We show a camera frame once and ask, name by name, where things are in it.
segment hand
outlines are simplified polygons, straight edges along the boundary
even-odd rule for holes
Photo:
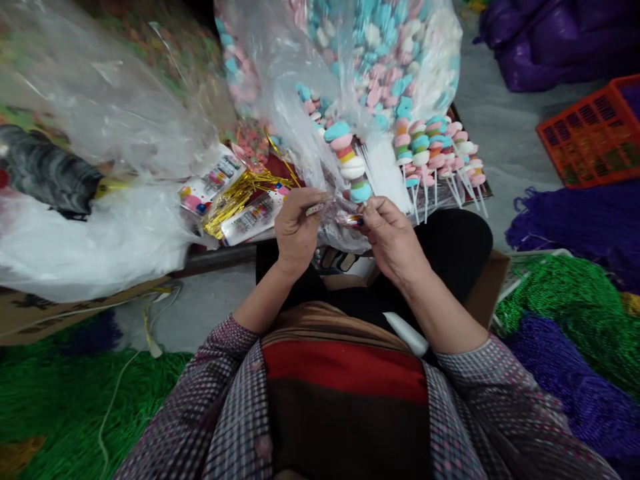
[[[313,188],[292,189],[275,218],[275,236],[280,251],[276,266],[296,280],[309,266],[318,244],[321,216],[314,213],[307,217],[305,212],[328,196]]]
[[[401,291],[431,270],[409,219],[386,197],[371,197],[361,207],[362,233],[380,271]]]

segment checkered sleeve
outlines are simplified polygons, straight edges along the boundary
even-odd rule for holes
[[[569,429],[562,404],[542,390],[498,338],[467,353],[438,354],[456,390],[503,437],[550,478],[618,478]]]
[[[216,327],[114,478],[199,478],[231,380],[257,340],[232,315]]]

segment woman's right hand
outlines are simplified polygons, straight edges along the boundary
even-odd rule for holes
[[[420,282],[431,266],[409,219],[386,197],[371,197],[362,210],[362,233],[380,271],[400,290]]]

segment orange plastic basket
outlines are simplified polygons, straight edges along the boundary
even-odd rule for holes
[[[536,130],[568,188],[640,177],[640,122],[625,100],[640,98],[640,75],[622,77],[580,100]]]

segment woman's left hand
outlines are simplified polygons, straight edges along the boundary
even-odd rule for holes
[[[309,266],[318,244],[321,216],[314,213],[307,217],[306,211],[328,196],[328,193],[314,188],[292,189],[275,218],[275,236],[280,252],[276,266],[296,280]]]

